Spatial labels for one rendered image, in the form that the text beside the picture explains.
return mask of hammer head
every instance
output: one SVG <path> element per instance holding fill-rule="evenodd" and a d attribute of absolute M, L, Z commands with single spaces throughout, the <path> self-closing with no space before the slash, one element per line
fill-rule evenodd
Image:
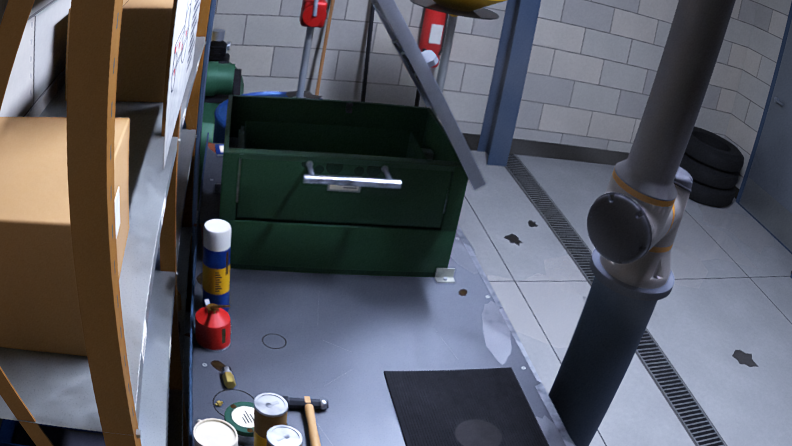
<path fill-rule="evenodd" d="M 305 408 L 305 398 L 294 398 L 288 396 L 284 396 L 284 398 L 286 398 L 286 401 L 289 403 L 289 410 L 303 410 L 303 408 Z M 330 407 L 330 405 L 327 403 L 327 400 L 319 398 L 311 398 L 311 404 L 318 412 L 324 412 L 328 407 Z"/>

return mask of broom handle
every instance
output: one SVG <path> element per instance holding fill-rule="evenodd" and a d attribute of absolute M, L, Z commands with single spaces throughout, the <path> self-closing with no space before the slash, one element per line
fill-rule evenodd
<path fill-rule="evenodd" d="M 333 22 L 333 7 L 335 0 L 330 3 L 330 10 L 327 11 L 327 25 L 325 25 L 325 39 L 322 47 L 322 59 L 319 61 L 319 76 L 316 79 L 316 95 L 319 96 L 319 87 L 322 86 L 322 70 L 324 70 L 324 56 L 327 52 L 327 37 L 330 35 L 330 23 Z"/>

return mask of paint splatter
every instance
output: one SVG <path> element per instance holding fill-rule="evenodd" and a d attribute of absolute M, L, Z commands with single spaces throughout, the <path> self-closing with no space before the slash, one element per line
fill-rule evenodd
<path fill-rule="evenodd" d="M 522 243 L 522 240 L 520 240 L 520 237 L 517 237 L 514 234 L 509 234 L 509 235 L 507 235 L 506 237 L 503 237 L 503 238 L 505 238 L 506 240 L 508 240 L 511 243 L 514 243 L 517 246 L 520 246 L 520 243 Z"/>
<path fill-rule="evenodd" d="M 759 367 L 753 360 L 753 357 L 750 353 L 745 353 L 742 350 L 735 350 L 734 354 L 732 355 L 734 359 L 737 360 L 742 365 L 747 365 L 748 367 Z"/>

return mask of drain channel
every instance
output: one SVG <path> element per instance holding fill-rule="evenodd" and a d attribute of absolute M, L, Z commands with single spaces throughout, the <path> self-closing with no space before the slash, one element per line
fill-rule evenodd
<path fill-rule="evenodd" d="M 591 284 L 594 281 L 594 270 L 591 266 L 591 250 L 586 243 L 516 156 L 509 155 L 506 170 L 520 185 L 536 210 L 542 214 L 547 226 L 558 237 L 561 245 Z M 648 330 L 644 331 L 636 353 L 693 442 L 698 446 L 726 446 L 707 414 Z"/>

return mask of metal drawer handle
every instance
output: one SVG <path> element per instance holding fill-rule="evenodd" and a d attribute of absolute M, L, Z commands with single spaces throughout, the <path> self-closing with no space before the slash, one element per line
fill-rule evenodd
<path fill-rule="evenodd" d="M 402 180 L 394 179 L 388 166 L 382 166 L 382 178 L 362 178 L 362 177 L 337 177 L 332 175 L 316 175 L 313 170 L 313 161 L 306 161 L 305 167 L 308 174 L 303 175 L 303 184 L 327 184 L 334 186 L 356 186 L 356 187 L 376 187 L 379 189 L 401 189 Z"/>

